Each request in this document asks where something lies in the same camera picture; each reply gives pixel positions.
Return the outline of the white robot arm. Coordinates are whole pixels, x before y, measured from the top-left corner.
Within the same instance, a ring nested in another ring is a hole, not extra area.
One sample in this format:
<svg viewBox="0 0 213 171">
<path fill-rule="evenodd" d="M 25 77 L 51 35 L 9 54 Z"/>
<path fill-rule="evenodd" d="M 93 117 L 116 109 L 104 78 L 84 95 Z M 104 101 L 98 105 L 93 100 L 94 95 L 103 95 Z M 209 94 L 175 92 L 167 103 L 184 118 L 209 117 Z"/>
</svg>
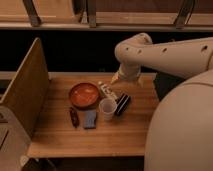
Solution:
<svg viewBox="0 0 213 171">
<path fill-rule="evenodd" d="M 154 44 L 146 33 L 115 46 L 113 80 L 137 80 L 142 66 L 182 78 L 151 119 L 144 171 L 213 171 L 213 37 Z"/>
</svg>

